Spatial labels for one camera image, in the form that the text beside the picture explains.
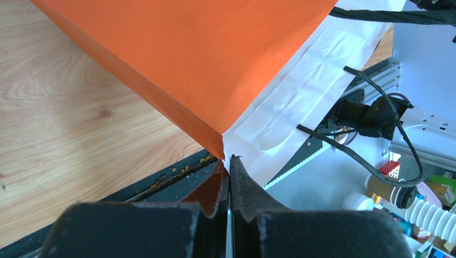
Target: wood grain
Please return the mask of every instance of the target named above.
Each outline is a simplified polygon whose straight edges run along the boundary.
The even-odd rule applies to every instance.
[[[393,34],[394,34],[394,26],[383,35],[383,38],[380,40],[379,46],[375,50],[374,54],[370,57],[369,61],[367,61],[364,68],[371,67],[378,62],[381,62],[393,54]]]
[[[0,60],[0,248],[201,149],[28,0],[0,1]]]

